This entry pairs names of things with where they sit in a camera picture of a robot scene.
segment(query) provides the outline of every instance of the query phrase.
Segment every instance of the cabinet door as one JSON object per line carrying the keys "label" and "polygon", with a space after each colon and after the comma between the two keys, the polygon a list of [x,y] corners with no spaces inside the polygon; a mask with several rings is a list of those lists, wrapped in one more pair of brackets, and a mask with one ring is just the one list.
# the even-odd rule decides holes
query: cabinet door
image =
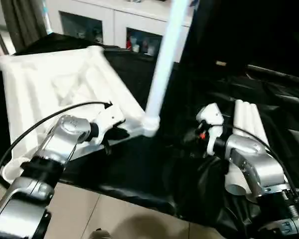
{"label": "cabinet door", "polygon": [[114,10],[74,0],[46,0],[53,32],[114,45]]}
{"label": "cabinet door", "polygon": [[[114,16],[115,45],[121,48],[131,47],[134,51],[148,55],[156,56],[158,54],[167,22],[120,11],[115,11]],[[188,30],[188,27],[182,26],[175,62],[180,61]]]}

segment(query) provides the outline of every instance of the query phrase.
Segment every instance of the white cabinet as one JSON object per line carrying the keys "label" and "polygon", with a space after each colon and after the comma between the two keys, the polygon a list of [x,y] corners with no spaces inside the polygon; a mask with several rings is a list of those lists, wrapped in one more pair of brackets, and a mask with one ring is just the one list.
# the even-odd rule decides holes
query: white cabinet
{"label": "white cabinet", "polygon": [[[155,56],[166,31],[171,2],[46,0],[54,32],[121,48],[130,46],[134,51]],[[193,9],[189,8],[176,50],[176,62],[180,61],[192,15]]]}
{"label": "white cabinet", "polygon": [[46,0],[53,32],[114,45],[114,10],[74,0]]}

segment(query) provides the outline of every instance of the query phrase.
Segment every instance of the white tube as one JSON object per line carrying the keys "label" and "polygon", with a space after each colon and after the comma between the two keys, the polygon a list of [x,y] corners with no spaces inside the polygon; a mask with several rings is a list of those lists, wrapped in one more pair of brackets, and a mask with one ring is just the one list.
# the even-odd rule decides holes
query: white tube
{"label": "white tube", "polygon": [[267,145],[269,145],[268,143],[268,139],[266,136],[266,132],[263,126],[263,123],[261,121],[259,112],[258,112],[258,108],[255,104],[251,104],[251,112],[252,112],[252,117],[254,119],[254,131],[255,131],[255,135],[260,138],[263,142],[265,142]]}
{"label": "white tube", "polygon": [[[244,128],[244,105],[242,100],[236,100],[235,102],[234,126]],[[233,134],[244,136],[244,133],[238,129],[233,129]]]}
{"label": "white tube", "polygon": [[[234,113],[234,126],[246,130],[247,112],[249,103],[236,100]],[[233,129],[233,134],[247,136],[241,130]],[[225,175],[225,189],[227,192],[237,196],[250,193],[249,186],[241,170],[233,163],[229,164],[228,173]]]}
{"label": "white tube", "polygon": [[245,196],[251,193],[245,176],[235,164],[230,163],[228,173],[225,175],[225,189],[230,194]]}
{"label": "white tube", "polygon": [[146,119],[143,122],[145,136],[154,136],[159,128],[159,113],[173,67],[178,39],[187,8],[188,0],[172,1],[167,29],[162,40],[150,87]]}
{"label": "white tube", "polygon": [[[244,102],[244,114],[245,114],[245,121],[244,121],[243,129],[255,135],[253,115],[251,112],[251,106],[249,102]],[[249,134],[245,134],[245,137],[252,138]]]}

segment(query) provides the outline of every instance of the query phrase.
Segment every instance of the white pole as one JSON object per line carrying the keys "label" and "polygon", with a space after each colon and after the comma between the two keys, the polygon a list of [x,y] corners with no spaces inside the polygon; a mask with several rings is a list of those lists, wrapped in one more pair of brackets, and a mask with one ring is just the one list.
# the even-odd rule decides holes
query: white pole
{"label": "white pole", "polygon": [[159,128],[159,113],[167,89],[179,35],[188,8],[188,0],[173,0],[167,29],[155,67],[150,87],[146,116],[143,120],[144,135],[152,137]]}

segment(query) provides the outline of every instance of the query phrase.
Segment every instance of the table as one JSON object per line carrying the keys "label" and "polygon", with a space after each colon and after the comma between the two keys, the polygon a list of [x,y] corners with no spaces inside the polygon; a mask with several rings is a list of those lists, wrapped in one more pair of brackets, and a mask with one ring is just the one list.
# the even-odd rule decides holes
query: table
{"label": "table", "polygon": [[[37,41],[18,54],[85,48],[91,42],[59,34]],[[105,56],[144,109],[155,59],[109,48]],[[223,68],[201,72],[175,65],[153,138],[137,137],[69,162],[61,182],[96,191],[184,220],[215,227],[227,238],[241,238],[253,229],[259,208],[224,189],[228,163],[202,159],[197,147],[184,147],[184,134],[196,127],[195,115],[217,102],[231,122],[235,99],[256,103],[271,147],[299,187],[299,83]],[[8,123],[0,72],[0,156],[9,145]]]}

